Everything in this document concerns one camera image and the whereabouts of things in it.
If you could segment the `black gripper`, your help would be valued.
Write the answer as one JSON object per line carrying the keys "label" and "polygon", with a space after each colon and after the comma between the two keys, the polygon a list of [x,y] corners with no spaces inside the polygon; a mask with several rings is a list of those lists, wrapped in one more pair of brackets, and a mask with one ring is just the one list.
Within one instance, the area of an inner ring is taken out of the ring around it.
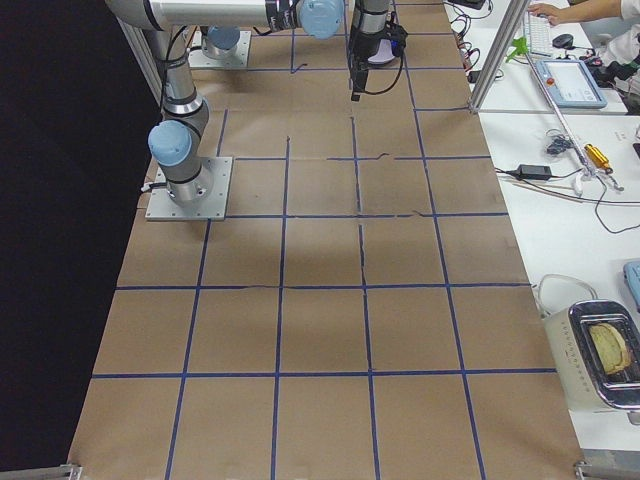
{"label": "black gripper", "polygon": [[366,58],[351,54],[348,59],[350,80],[352,86],[351,100],[359,101],[366,91],[369,64]]}

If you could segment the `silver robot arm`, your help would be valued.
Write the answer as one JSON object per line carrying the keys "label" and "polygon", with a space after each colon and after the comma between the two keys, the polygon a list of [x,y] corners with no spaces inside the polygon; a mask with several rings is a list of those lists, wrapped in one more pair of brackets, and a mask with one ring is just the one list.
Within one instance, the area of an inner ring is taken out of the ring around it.
{"label": "silver robot arm", "polygon": [[161,122],[151,129],[148,145],[164,174],[169,196],[178,203],[192,202],[212,184],[198,156],[209,107],[193,82],[183,34],[146,30],[144,38],[162,81]]}
{"label": "silver robot arm", "polygon": [[[185,41],[175,27],[254,27],[262,35],[303,29],[316,39],[332,37],[346,12],[344,1],[108,1],[111,12],[124,23],[144,31],[163,81],[161,105],[186,115],[199,109],[201,96],[193,84]],[[392,55],[402,59],[406,30],[389,12],[388,1],[356,1],[349,30],[347,65],[357,101],[366,89],[369,59],[387,40]]]}

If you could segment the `person's hand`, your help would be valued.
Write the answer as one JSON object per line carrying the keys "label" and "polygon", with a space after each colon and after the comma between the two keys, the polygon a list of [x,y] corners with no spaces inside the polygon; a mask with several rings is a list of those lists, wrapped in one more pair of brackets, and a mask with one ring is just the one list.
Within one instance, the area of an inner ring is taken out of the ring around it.
{"label": "person's hand", "polygon": [[536,17],[546,18],[552,26],[570,22],[566,8],[559,8],[546,3],[532,3],[528,6],[527,11]]}

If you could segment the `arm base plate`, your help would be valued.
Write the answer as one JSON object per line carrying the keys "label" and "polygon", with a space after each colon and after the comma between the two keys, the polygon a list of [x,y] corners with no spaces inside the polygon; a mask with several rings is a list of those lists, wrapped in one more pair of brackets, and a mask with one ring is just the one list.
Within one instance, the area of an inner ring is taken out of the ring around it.
{"label": "arm base plate", "polygon": [[149,221],[223,221],[232,177],[232,157],[201,157],[199,175],[189,183],[168,182],[157,168],[145,218]]}
{"label": "arm base plate", "polygon": [[238,42],[230,49],[220,48],[205,39],[199,29],[194,31],[188,48],[192,70],[245,70],[249,63],[251,32],[241,30]]}

